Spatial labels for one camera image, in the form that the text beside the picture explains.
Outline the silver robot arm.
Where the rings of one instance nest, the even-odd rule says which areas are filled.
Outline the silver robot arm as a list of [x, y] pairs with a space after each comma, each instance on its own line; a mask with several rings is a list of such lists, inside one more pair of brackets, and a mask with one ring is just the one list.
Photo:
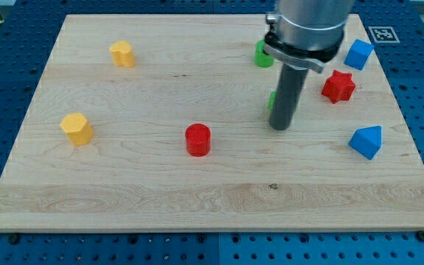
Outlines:
[[321, 73], [344, 38], [354, 0], [279, 0], [266, 14], [265, 54], [297, 69]]

